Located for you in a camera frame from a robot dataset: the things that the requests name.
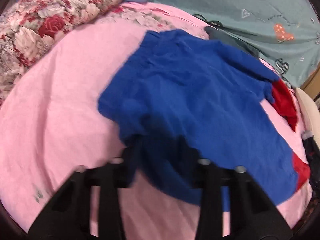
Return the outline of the blue and red pants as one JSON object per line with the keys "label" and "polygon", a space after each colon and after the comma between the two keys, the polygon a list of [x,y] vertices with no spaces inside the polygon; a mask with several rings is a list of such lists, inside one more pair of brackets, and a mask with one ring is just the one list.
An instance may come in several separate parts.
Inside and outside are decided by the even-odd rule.
{"label": "blue and red pants", "polygon": [[218,40],[183,30],[148,31],[98,100],[98,111],[131,146],[140,137],[139,166],[162,192],[198,205],[198,158],[243,166],[281,204],[310,178],[310,168],[278,133],[267,100],[295,131],[292,95],[258,59]]}

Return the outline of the dark navy garment pile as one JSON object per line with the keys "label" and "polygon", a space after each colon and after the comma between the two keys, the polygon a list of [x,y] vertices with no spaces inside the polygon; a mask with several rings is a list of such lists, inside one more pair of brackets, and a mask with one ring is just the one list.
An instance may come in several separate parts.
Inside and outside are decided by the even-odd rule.
{"label": "dark navy garment pile", "polygon": [[305,148],[306,159],[311,170],[310,184],[313,190],[319,192],[319,147],[311,131],[305,131],[302,134],[303,146]]}

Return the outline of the wooden cabinet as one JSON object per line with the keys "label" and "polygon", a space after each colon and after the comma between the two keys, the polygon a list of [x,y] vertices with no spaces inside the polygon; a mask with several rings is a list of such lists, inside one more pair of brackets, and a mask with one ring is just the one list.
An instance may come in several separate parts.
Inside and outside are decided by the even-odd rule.
{"label": "wooden cabinet", "polygon": [[317,98],[320,91],[320,66],[318,64],[316,70],[308,77],[308,79],[300,87],[312,99]]}

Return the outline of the teal heart print blanket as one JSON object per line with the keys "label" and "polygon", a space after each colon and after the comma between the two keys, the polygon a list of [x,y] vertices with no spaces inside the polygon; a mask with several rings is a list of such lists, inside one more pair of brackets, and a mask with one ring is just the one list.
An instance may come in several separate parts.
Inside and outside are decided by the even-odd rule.
{"label": "teal heart print blanket", "polygon": [[319,64],[319,20],[308,0],[153,0],[219,25],[301,86]]}

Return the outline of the red floral pillow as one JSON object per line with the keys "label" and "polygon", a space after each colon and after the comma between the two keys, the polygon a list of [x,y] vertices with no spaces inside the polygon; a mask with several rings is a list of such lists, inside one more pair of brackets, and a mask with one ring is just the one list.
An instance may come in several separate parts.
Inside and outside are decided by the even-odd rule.
{"label": "red floral pillow", "polygon": [[1,16],[1,102],[60,39],[123,0],[19,0]]}

